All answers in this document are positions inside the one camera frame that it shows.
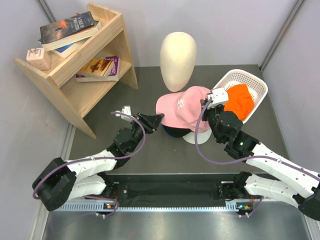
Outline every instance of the wooden side table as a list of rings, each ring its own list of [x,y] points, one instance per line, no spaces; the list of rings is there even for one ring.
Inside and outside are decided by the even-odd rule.
[[[69,123],[95,139],[84,117],[117,82],[77,82],[70,78],[95,56],[119,56],[120,81],[135,89],[138,82],[123,15],[95,3],[89,3],[87,9],[102,27],[68,58],[49,52],[51,68],[46,71],[20,58],[14,62]]]

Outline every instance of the white mannequin head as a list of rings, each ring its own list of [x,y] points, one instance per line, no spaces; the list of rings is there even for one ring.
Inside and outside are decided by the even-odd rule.
[[[197,45],[185,32],[167,35],[160,51],[160,68],[165,86],[178,92],[187,85],[195,67]]]

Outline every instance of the plastic basket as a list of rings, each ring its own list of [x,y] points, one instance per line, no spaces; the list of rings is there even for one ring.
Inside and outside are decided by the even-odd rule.
[[[214,88],[224,88],[225,90],[228,90],[229,88],[238,84],[247,85],[254,102],[252,111],[242,121],[245,124],[267,95],[268,87],[264,81],[262,81],[255,75],[252,75],[251,73],[240,69],[234,69],[229,71],[226,75],[224,75],[224,77],[214,86]]]

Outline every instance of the gray floor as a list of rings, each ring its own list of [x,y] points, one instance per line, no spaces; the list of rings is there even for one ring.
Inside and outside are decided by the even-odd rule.
[[[232,69],[242,69],[263,78],[257,65],[196,66],[186,88],[197,85],[212,88]],[[85,121],[93,129],[97,139],[92,139],[77,129],[70,159],[82,158],[102,151],[113,142],[113,138],[120,128],[130,126],[128,122],[119,117],[110,115],[110,112],[121,110],[124,105],[130,105],[132,114],[138,112],[155,114],[157,99],[170,93],[162,80],[160,68],[137,67],[136,74],[139,90],[119,82],[85,117]],[[242,130],[259,139],[274,152],[288,157],[268,96]],[[201,145],[201,150],[210,159],[223,162],[231,160],[224,152],[224,146],[216,143],[213,136],[208,142]],[[185,142],[182,138],[169,137],[160,128],[152,135],[147,136],[146,144],[141,152],[113,173],[238,173],[240,171],[261,172],[261,170],[244,163],[210,164],[201,159],[194,145]]]
[[[51,212],[43,240],[311,240],[303,215],[263,202],[248,219],[226,212],[118,212],[103,220],[83,212]]]

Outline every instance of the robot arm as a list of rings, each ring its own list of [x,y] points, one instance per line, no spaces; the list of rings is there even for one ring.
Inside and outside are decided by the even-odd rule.
[[[146,134],[152,134],[159,127],[163,117],[163,114],[138,113],[135,118],[143,126]],[[37,195],[48,211],[53,211],[74,198],[91,194],[107,198],[112,193],[113,182],[109,181],[104,172],[122,167],[130,159],[125,156],[132,153],[143,139],[141,127],[134,121],[131,124],[131,129],[122,128],[118,131],[113,143],[107,149],[82,158],[83,161],[78,159],[71,164],[73,160],[64,161],[60,157],[51,161],[32,184],[34,190],[38,188]],[[124,157],[124,159],[108,159],[114,157]],[[61,169],[38,187],[39,182],[59,166]]]
[[[222,96],[222,93],[208,95]],[[234,159],[247,158],[246,164],[255,166],[278,180],[266,179],[248,172],[238,174],[233,183],[236,192],[245,191],[250,195],[260,195],[286,202],[298,208],[310,218],[320,220],[320,174],[294,164],[276,154],[256,138],[241,131],[242,121],[217,101],[209,104],[203,116],[208,121],[217,143],[225,144],[225,151]]]

